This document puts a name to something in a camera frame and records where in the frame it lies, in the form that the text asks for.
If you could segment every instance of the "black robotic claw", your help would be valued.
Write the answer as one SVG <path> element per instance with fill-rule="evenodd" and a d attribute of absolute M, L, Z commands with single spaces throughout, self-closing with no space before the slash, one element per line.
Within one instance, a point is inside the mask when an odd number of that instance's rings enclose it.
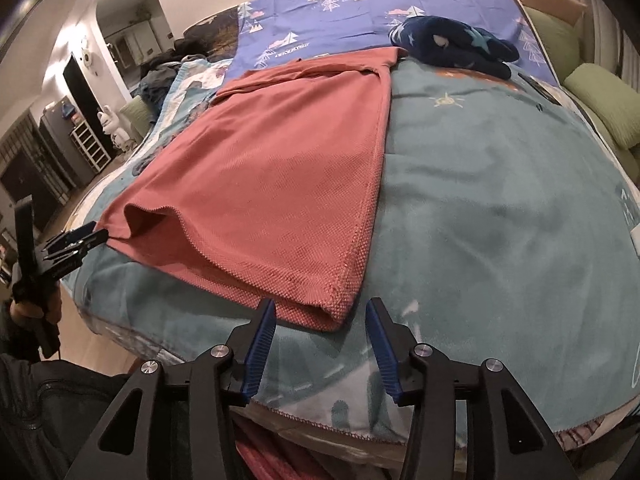
<path fill-rule="evenodd" d="M 257 393 L 275 327 L 275 304 L 262 300 L 249 324 L 195 361 L 167 368 L 145 362 L 110 404 L 65 479 L 167 478 L 175 400 L 189 403 L 191 475 L 184 477 L 242 478 L 228 408 L 245 406 Z"/>
<path fill-rule="evenodd" d="M 12 270 L 12 293 L 15 301 L 30 301 L 47 311 L 47 298 L 55 291 L 60 278 L 82 265 L 90 249 L 107 241 L 106 229 L 94 232 L 90 222 L 62 233 L 36 248 L 33 239 L 33 205 L 31 196 L 15 205 L 15 233 L 18 261 Z M 34 319 L 30 326 L 38 339 L 42 354 L 51 357 L 60 349 L 58 327 L 44 319 Z"/>
<path fill-rule="evenodd" d="M 393 323 L 380 298 L 366 307 L 366 329 L 386 392 L 414 406 L 401 480 L 450 480 L 455 401 L 467 405 L 468 480 L 577 480 L 564 451 L 504 364 L 450 361 Z"/>

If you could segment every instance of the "wooden floor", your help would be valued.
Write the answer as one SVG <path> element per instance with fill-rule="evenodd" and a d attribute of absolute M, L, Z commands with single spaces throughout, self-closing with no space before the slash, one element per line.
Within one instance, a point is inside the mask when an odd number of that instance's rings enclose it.
<path fill-rule="evenodd" d="M 89 184 L 86 190 L 91 189 L 102 177 L 116 170 L 120 165 L 120 161 L 114 160 Z M 85 191 L 82 191 L 72 197 L 60 215 L 47 227 L 44 239 L 48 239 L 62 230 L 66 220 L 82 200 L 84 194 Z M 58 327 L 60 329 L 60 355 L 66 361 L 105 375 L 116 375 L 126 373 L 136 360 L 133 354 L 110 339 L 91 332 L 82 321 L 74 302 L 64 288 L 62 290 L 62 321 Z"/>

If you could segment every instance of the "orange pillow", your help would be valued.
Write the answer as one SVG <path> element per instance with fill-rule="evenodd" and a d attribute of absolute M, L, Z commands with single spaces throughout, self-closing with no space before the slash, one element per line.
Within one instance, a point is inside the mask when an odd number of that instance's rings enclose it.
<path fill-rule="evenodd" d="M 555 16 L 559 20 L 575 25 L 587 6 L 578 0 L 520 0 L 524 6 Z"/>

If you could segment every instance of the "purple bed sheet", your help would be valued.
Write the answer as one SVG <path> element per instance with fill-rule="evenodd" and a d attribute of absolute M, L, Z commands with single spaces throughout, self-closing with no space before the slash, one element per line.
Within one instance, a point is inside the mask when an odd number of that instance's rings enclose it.
<path fill-rule="evenodd" d="M 389 30 L 410 16 L 444 16 L 482 27 L 520 51 L 515 63 L 557 85 L 516 0 L 254 0 L 238 7 L 238 52 L 227 80 L 292 59 L 390 44 Z"/>

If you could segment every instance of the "hand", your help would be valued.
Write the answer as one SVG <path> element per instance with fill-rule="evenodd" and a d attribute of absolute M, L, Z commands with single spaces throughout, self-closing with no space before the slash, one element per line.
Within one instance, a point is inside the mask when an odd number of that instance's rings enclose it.
<path fill-rule="evenodd" d="M 47 309 L 45 319 L 52 325 L 57 325 L 62 319 L 62 297 L 60 296 L 59 283 L 56 284 L 55 292 L 51 294 L 47 300 Z M 27 319 L 40 319 L 44 316 L 42 309 L 29 301 L 22 301 L 20 303 L 12 301 L 9 313 L 11 314 L 11 319 L 13 319 L 14 323 L 18 326 L 24 326 L 24 322 Z"/>

